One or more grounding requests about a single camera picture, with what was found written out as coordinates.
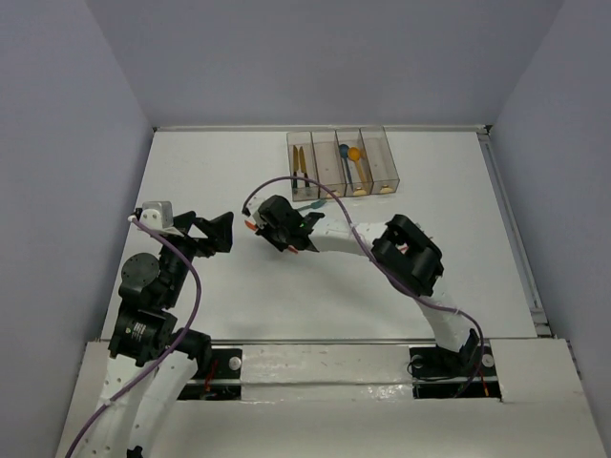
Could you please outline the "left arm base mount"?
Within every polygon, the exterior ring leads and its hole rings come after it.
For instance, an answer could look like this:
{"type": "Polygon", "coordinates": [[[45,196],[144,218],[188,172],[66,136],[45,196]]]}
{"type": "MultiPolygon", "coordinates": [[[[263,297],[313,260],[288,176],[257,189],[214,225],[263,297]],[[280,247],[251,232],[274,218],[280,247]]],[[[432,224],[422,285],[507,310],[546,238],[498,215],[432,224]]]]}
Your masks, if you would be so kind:
{"type": "Polygon", "coordinates": [[[242,398],[242,349],[214,347],[209,366],[199,369],[182,389],[180,401],[239,401],[242,398]]]}

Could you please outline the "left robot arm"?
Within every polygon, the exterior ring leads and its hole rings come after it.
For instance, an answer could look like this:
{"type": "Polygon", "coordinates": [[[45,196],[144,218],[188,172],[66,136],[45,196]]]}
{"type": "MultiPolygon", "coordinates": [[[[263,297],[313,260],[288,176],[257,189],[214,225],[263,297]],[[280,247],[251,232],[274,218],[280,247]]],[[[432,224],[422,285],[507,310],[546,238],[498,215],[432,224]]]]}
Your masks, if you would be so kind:
{"type": "Polygon", "coordinates": [[[120,305],[95,412],[77,432],[69,457],[148,457],[158,432],[192,377],[214,370],[210,337],[193,329],[199,310],[178,327],[171,308],[186,278],[202,284],[193,260],[230,252],[231,212],[204,219],[174,215],[168,201],[149,201],[128,220],[158,241],[158,255],[137,253],[120,269],[120,305]]]}

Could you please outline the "teal fork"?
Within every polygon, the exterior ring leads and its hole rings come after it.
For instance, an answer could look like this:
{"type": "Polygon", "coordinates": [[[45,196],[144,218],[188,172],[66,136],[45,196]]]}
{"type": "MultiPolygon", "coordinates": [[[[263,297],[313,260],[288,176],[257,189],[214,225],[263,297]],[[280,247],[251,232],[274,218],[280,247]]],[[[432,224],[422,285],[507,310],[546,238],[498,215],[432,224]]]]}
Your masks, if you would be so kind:
{"type": "Polygon", "coordinates": [[[296,210],[299,212],[304,212],[308,210],[318,210],[318,209],[321,209],[323,206],[325,206],[326,203],[327,201],[325,199],[318,199],[318,200],[310,202],[307,205],[297,207],[296,210]]]}

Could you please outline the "blue spoon dark handle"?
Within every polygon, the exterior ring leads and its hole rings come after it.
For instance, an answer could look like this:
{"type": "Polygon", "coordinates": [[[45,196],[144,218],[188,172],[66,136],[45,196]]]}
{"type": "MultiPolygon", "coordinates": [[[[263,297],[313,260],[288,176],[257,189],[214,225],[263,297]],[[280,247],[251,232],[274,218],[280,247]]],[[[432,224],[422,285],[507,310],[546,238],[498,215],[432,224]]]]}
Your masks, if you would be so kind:
{"type": "Polygon", "coordinates": [[[349,151],[349,147],[347,146],[347,144],[339,145],[339,154],[344,164],[347,181],[348,181],[348,184],[352,186],[353,182],[352,182],[351,172],[350,172],[349,163],[348,163],[348,151],[349,151]]]}

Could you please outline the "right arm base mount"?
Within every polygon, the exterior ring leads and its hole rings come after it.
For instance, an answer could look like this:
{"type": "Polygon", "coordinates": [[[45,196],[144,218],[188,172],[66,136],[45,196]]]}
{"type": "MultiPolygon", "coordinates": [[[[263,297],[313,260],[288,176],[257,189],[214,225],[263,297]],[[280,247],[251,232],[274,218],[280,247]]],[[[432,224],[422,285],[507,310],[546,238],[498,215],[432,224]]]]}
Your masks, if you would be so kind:
{"type": "Polygon", "coordinates": [[[466,382],[474,374],[474,367],[457,368],[440,356],[441,350],[435,346],[410,348],[406,371],[411,376],[414,399],[453,399],[456,393],[459,398],[502,398],[495,358],[488,344],[483,362],[468,385],[466,382]]]}

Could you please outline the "yellow knife green handle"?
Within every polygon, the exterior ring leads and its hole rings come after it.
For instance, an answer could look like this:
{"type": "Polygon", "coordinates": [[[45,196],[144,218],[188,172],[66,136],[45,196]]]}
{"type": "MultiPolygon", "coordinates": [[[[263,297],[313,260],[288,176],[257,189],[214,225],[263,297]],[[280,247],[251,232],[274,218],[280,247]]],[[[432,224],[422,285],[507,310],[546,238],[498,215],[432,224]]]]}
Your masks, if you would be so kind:
{"type": "MultiPolygon", "coordinates": [[[[304,151],[304,147],[300,146],[298,149],[298,159],[299,159],[299,170],[301,171],[302,175],[305,178],[308,178],[308,173],[307,173],[307,169],[306,169],[306,156],[305,156],[305,151],[304,151]]],[[[305,188],[309,190],[310,188],[310,182],[306,181],[305,182],[305,188]]]]}

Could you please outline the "yellow spoon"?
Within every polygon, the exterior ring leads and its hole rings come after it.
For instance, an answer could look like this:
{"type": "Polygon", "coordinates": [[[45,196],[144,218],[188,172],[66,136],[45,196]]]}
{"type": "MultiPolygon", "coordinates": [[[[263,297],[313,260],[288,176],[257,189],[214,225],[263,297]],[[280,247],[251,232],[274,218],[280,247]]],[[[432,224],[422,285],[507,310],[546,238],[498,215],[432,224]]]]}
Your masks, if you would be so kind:
{"type": "Polygon", "coordinates": [[[358,147],[350,146],[348,151],[348,160],[353,165],[353,169],[357,172],[355,196],[366,196],[370,193],[371,180],[369,173],[365,167],[364,157],[358,147]]]}

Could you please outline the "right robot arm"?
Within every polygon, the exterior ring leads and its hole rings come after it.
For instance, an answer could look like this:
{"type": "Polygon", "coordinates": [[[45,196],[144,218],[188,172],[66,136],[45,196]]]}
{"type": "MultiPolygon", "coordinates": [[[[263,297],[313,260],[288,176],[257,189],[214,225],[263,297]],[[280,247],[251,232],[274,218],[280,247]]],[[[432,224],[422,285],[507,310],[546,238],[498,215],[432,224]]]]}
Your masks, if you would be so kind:
{"type": "Polygon", "coordinates": [[[242,213],[252,219],[249,226],[255,234],[281,252],[343,253],[372,260],[397,291],[416,301],[447,372],[460,374],[481,362],[481,333],[448,293],[441,250],[408,217],[350,222],[322,212],[300,212],[277,195],[253,197],[242,213]]]}

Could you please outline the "orange knife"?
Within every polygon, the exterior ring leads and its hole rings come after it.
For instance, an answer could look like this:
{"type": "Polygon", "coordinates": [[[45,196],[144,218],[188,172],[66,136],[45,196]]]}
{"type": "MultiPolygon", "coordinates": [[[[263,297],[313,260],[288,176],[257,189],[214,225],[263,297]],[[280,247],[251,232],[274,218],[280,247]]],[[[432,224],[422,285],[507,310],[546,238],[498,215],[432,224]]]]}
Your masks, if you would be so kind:
{"type": "Polygon", "coordinates": [[[250,222],[248,220],[245,220],[244,223],[245,223],[246,227],[248,227],[253,232],[257,231],[257,226],[254,223],[252,223],[252,222],[250,222]]]}

